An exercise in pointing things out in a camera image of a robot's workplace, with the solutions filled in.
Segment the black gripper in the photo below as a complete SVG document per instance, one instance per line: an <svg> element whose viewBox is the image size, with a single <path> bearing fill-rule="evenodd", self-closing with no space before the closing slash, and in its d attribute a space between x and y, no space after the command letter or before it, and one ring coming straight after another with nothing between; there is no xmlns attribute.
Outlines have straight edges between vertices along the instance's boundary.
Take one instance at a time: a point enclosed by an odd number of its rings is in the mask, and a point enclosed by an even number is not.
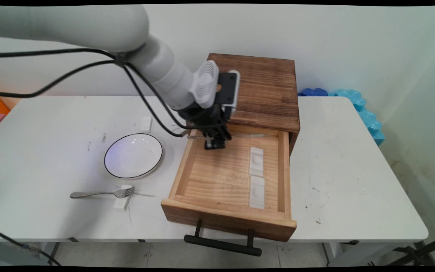
<svg viewBox="0 0 435 272"><path fill-rule="evenodd" d="M206 150L224 149L226 141L232 136L227 128L233 109L229 106L214 104L209 108L202 108L197 104L191 104L179 110L179 116L185 119L188 125L186 129L203 131Z"/></svg>

